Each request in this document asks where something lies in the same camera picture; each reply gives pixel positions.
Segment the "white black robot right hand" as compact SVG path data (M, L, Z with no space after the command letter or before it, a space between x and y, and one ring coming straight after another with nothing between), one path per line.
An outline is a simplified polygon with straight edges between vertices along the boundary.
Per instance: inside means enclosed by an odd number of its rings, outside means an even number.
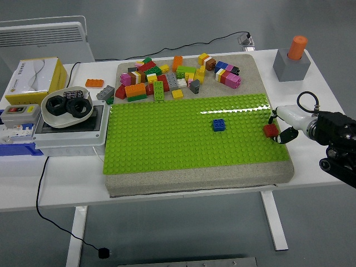
M272 110L268 124L272 124L273 119L280 118L290 125L289 128L273 137L272 139L279 144L286 144L298 137L299 131L307 134L307 128L313 120L305 111L297 105L278 106Z

